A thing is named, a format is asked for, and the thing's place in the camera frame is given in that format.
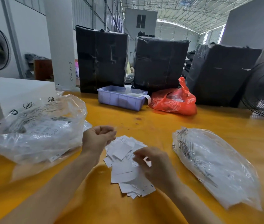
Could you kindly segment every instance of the white foam box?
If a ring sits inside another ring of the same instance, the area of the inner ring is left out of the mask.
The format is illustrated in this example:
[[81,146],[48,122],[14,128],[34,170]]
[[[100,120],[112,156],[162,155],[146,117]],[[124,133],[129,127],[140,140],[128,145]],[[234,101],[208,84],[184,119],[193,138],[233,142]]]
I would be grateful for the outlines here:
[[39,98],[56,99],[54,82],[0,78],[0,120]]

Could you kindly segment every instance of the plastic crate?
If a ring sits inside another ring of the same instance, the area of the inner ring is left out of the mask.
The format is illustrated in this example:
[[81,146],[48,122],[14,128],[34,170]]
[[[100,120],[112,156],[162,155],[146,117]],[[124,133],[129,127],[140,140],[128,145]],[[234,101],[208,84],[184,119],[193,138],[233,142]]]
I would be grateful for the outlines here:
[[143,104],[145,103],[146,98],[145,97],[137,98],[125,94],[112,92],[112,91],[119,91],[124,89],[126,88],[120,86],[106,86],[97,89],[99,93],[98,94],[99,102],[102,104],[113,105],[134,111],[139,111],[143,106]]

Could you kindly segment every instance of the yellow tabletop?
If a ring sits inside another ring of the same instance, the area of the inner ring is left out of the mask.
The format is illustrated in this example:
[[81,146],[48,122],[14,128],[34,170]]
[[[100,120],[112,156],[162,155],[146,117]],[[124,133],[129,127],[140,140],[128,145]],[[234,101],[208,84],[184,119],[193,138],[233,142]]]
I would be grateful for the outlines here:
[[[226,211],[171,149],[171,134],[181,126],[213,131],[257,169],[264,209],[264,118],[251,117],[249,110],[209,106],[199,106],[198,114],[193,117],[156,111],[145,105],[141,111],[134,112],[99,104],[94,94],[74,95],[86,103],[86,120],[92,125],[115,126],[118,136],[133,136],[146,145],[166,151],[180,179],[225,223],[264,223],[264,211],[257,211],[245,204],[235,205]],[[9,181],[15,164],[0,156],[0,219],[77,155],[40,174],[13,183]],[[134,200],[121,194],[118,184],[110,184],[111,169],[104,165],[104,157],[105,152],[101,155],[99,165],[78,188],[56,223],[187,223],[175,205],[159,191]]]

